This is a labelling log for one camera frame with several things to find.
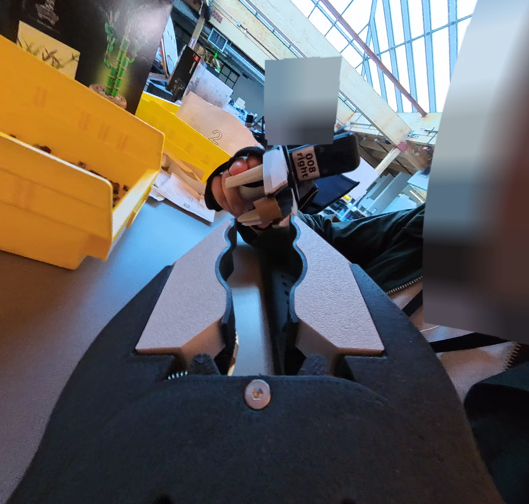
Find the person's grey sweater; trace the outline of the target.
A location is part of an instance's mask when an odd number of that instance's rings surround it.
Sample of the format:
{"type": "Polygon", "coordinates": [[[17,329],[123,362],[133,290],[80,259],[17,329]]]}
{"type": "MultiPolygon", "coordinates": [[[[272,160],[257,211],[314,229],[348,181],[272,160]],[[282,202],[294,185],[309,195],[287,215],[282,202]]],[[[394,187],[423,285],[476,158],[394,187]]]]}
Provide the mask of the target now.
{"type": "Polygon", "coordinates": [[[527,344],[425,322],[420,281],[388,296],[430,343],[462,400],[479,381],[528,362],[527,344]]]}

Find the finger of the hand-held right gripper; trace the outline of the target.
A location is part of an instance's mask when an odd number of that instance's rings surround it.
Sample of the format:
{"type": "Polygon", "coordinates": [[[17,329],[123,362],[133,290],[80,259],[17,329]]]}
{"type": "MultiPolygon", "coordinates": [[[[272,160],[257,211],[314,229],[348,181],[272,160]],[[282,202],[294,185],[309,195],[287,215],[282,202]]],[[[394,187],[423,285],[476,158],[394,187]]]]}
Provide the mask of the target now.
{"type": "Polygon", "coordinates": [[[271,210],[270,224],[272,226],[285,226],[284,221],[297,213],[296,191],[294,189],[281,189],[270,193],[271,210]]]}
{"type": "Polygon", "coordinates": [[[274,147],[263,155],[263,188],[265,196],[275,195],[288,187],[289,167],[284,147],[274,147]]]}

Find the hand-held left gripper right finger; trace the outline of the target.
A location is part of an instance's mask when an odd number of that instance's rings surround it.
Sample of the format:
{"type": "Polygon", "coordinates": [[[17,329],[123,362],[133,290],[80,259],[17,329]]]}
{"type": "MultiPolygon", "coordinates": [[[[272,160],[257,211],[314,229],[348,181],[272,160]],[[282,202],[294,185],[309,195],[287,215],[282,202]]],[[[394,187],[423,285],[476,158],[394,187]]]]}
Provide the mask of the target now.
{"type": "Polygon", "coordinates": [[[289,296],[288,350],[306,360],[321,356],[328,375],[336,374],[343,357],[382,356],[385,347],[352,265],[299,217],[292,217],[292,226],[301,275],[289,296]]]}

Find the black mesh office chair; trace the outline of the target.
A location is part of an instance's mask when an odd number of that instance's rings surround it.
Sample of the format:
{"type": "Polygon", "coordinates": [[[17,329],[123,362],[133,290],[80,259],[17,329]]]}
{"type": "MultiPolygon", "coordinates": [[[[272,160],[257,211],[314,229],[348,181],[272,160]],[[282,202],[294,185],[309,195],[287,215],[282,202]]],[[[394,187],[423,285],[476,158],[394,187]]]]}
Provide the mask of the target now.
{"type": "Polygon", "coordinates": [[[341,197],[351,192],[360,184],[359,181],[350,179],[344,174],[317,179],[315,187],[317,193],[302,213],[315,215],[328,206],[334,204],[341,197]]]}

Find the pile of brown toy bricks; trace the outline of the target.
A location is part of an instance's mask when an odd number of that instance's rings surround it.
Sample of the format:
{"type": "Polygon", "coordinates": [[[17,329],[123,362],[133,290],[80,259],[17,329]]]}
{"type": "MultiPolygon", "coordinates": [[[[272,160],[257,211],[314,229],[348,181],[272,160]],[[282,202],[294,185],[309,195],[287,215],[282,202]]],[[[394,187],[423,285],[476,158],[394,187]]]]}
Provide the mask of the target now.
{"type": "Polygon", "coordinates": [[[1,201],[25,211],[109,212],[139,176],[131,158],[92,137],[1,132],[1,201]]]}

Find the tan numbered paper bag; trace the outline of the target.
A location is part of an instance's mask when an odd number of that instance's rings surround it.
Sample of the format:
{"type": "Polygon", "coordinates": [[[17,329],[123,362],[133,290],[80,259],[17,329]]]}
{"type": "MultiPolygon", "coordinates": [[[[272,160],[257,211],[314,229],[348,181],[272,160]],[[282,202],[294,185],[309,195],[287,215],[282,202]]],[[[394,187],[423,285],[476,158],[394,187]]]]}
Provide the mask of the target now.
{"type": "Polygon", "coordinates": [[[183,99],[176,115],[228,153],[230,159],[245,148],[265,151],[264,146],[255,140],[251,131],[237,117],[194,93],[189,93],[183,99]]]}

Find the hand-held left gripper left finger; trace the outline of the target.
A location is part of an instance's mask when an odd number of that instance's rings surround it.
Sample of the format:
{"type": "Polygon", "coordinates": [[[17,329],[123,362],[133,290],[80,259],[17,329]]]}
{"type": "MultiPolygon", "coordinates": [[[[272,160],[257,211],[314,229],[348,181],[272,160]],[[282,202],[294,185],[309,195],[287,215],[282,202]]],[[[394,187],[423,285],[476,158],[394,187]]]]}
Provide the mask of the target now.
{"type": "Polygon", "coordinates": [[[170,354],[185,368],[195,355],[214,359],[221,374],[232,375],[237,334],[232,291],[237,230],[233,219],[219,224],[175,261],[146,323],[136,352],[170,354]]]}

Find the person's right forearm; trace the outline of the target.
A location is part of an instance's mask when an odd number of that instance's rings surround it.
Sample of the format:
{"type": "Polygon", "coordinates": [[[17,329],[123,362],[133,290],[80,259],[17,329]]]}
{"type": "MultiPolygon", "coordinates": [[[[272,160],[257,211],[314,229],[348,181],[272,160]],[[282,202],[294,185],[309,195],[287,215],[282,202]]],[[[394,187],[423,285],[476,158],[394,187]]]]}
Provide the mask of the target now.
{"type": "Polygon", "coordinates": [[[344,222],[302,213],[298,217],[388,292],[422,276],[425,207],[344,222]]]}

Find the black bamboo brick set box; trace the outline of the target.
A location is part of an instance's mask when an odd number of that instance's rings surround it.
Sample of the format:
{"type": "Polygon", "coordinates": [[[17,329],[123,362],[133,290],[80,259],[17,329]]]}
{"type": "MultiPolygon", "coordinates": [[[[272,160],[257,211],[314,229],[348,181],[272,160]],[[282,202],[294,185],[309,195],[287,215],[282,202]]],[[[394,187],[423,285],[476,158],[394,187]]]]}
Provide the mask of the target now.
{"type": "Polygon", "coordinates": [[[135,114],[171,0],[1,0],[1,36],[135,114]]]}

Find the black cardboard box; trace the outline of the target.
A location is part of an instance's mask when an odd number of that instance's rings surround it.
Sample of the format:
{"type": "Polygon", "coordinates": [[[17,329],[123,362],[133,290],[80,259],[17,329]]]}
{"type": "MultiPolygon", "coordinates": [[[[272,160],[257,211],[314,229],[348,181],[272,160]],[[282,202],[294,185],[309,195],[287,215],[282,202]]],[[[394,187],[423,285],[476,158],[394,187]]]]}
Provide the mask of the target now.
{"type": "Polygon", "coordinates": [[[171,100],[173,102],[182,99],[200,62],[200,56],[186,45],[166,85],[166,90],[171,94],[171,100]]]}

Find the brown toy brick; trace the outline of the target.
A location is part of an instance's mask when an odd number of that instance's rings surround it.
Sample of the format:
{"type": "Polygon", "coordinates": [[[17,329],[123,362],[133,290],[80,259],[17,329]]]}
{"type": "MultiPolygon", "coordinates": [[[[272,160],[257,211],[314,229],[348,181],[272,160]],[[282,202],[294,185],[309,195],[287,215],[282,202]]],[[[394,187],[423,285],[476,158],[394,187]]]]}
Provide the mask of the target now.
{"type": "Polygon", "coordinates": [[[282,218],[281,208],[274,196],[265,196],[253,203],[262,224],[272,223],[282,218]]]}

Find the person's dark jacket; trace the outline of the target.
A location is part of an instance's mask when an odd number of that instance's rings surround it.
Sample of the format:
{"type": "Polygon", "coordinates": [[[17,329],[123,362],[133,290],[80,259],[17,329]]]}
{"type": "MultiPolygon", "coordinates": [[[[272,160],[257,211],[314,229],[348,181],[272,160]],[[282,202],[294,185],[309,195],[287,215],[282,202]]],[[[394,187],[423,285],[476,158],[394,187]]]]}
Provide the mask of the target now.
{"type": "Polygon", "coordinates": [[[528,503],[528,362],[479,381],[461,401],[503,501],[528,503]]]}

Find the person's right hand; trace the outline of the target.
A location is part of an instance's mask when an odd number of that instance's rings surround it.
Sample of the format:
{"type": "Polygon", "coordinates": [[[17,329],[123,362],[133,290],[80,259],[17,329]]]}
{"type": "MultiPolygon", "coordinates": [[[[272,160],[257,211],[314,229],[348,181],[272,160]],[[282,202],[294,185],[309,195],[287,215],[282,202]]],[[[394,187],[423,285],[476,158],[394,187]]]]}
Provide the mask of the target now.
{"type": "Polygon", "coordinates": [[[250,153],[246,157],[237,159],[227,170],[215,176],[211,183],[211,190],[219,206],[235,218],[253,209],[253,203],[242,199],[238,188],[228,188],[226,180],[231,176],[239,175],[247,170],[258,167],[262,158],[250,153]]]}

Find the yellow plastic bin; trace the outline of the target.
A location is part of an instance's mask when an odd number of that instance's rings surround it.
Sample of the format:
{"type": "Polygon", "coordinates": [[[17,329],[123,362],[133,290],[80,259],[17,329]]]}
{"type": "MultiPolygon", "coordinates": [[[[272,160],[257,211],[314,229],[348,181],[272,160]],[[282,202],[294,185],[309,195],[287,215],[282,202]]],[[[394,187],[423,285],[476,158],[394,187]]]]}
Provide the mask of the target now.
{"type": "Polygon", "coordinates": [[[179,105],[143,92],[136,116],[164,133],[164,153],[193,171],[205,183],[209,175],[230,155],[177,117],[179,105]]]}
{"type": "Polygon", "coordinates": [[[107,259],[147,200],[164,135],[83,84],[1,37],[1,132],[70,131],[106,143],[133,160],[139,179],[109,212],[41,215],[1,201],[1,250],[65,269],[107,259]]]}

